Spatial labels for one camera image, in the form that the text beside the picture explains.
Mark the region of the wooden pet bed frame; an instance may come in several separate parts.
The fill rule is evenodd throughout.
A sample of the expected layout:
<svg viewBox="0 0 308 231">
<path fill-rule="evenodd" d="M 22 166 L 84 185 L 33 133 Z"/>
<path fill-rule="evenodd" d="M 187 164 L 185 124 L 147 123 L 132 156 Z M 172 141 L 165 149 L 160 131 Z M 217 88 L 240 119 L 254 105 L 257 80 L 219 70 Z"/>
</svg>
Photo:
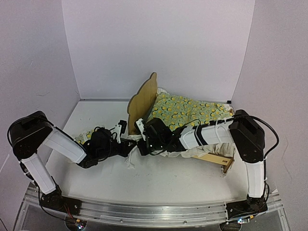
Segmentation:
<svg viewBox="0 0 308 231">
<path fill-rule="evenodd" d="M 151 106 L 155 103 L 157 90 L 157 73 L 153 72 L 128 103 L 128 135 L 137 135 L 139 133 L 134 123 L 137 119 L 144 118 L 147 115 Z M 213 153 L 207 153 L 201 157 L 194 155 L 193 158 L 221 165 L 222 172 L 225 174 L 234 162 L 233 157 Z"/>
</svg>

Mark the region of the lemon print bed cushion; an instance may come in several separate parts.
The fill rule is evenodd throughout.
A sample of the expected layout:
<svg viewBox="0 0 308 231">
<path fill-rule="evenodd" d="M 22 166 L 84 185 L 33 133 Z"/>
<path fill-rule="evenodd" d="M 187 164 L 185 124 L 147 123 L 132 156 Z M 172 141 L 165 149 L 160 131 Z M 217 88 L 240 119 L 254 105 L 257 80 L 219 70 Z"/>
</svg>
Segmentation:
<svg viewBox="0 0 308 231">
<path fill-rule="evenodd" d="M 157 90 L 155 103 L 151 106 L 147 115 L 142 118 L 146 122 L 153 118 L 160 118 L 171 131 L 187 125 L 209 124 L 211 120 L 217 120 L 234 115 L 230 104 L 198 101 L 189 97 L 172 95 L 163 89 Z M 235 148 L 231 144 L 212 144 L 204 148 L 200 154 L 185 152 L 182 157 L 190 158 L 194 155 L 201 157 L 207 153 L 233 157 Z"/>
</svg>

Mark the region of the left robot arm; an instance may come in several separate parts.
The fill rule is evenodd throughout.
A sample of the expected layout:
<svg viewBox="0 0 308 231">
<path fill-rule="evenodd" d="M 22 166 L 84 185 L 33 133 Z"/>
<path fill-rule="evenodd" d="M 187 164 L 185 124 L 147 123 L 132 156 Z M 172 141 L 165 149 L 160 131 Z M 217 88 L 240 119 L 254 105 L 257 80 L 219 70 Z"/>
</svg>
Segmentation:
<svg viewBox="0 0 308 231">
<path fill-rule="evenodd" d="M 47 194 L 46 203 L 60 210 L 64 198 L 56 193 L 57 184 L 38 156 L 38 149 L 45 145 L 87 169 L 116 155 L 129 156 L 137 143 L 121 138 L 125 130 L 124 120 L 112 129 L 96 127 L 89 140 L 79 143 L 50 122 L 42 111 L 36 111 L 14 121 L 8 128 L 7 139 L 25 175 Z"/>
</svg>

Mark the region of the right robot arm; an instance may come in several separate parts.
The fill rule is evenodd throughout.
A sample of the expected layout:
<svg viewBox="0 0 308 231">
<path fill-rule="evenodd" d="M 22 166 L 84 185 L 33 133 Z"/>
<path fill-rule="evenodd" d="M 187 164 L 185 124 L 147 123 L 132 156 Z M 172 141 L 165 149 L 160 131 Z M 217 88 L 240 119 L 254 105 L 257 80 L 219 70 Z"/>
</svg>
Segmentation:
<svg viewBox="0 0 308 231">
<path fill-rule="evenodd" d="M 166 126 L 160 118 L 149 122 L 140 118 L 135 122 L 135 128 L 141 134 L 137 145 L 142 155 L 179 153 L 212 144 L 234 144 L 245 163 L 248 176 L 248 198 L 242 203 L 242 209 L 246 213 L 253 213 L 261 206 L 260 198 L 264 195 L 266 185 L 266 158 L 279 143 L 276 141 L 271 148 L 264 150 L 263 126 L 279 139 L 272 126 L 244 110 L 237 110 L 235 115 L 229 118 L 194 126 L 185 124 L 175 130 Z"/>
</svg>

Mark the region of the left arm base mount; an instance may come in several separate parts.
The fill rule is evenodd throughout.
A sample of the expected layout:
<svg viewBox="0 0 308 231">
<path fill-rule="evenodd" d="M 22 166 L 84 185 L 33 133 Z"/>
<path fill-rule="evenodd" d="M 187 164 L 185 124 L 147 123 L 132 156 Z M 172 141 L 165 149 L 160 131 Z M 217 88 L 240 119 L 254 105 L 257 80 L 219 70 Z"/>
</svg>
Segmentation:
<svg viewBox="0 0 308 231">
<path fill-rule="evenodd" d="M 58 186 L 56 186 L 55 190 L 51 193 L 41 193 L 39 196 L 39 204 L 43 208 L 67 213 L 69 215 L 78 215 L 81 208 L 81 200 L 63 196 Z"/>
</svg>

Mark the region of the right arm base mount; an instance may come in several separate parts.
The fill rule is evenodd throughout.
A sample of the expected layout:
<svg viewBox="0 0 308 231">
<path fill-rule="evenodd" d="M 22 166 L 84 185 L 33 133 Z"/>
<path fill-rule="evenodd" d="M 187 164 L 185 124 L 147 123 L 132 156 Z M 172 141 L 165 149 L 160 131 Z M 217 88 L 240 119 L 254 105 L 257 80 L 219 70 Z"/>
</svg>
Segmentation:
<svg viewBox="0 0 308 231">
<path fill-rule="evenodd" d="M 245 200 L 226 203 L 226 221 L 256 217 L 267 212 L 268 193 L 264 193 L 260 198 L 247 196 Z"/>
</svg>

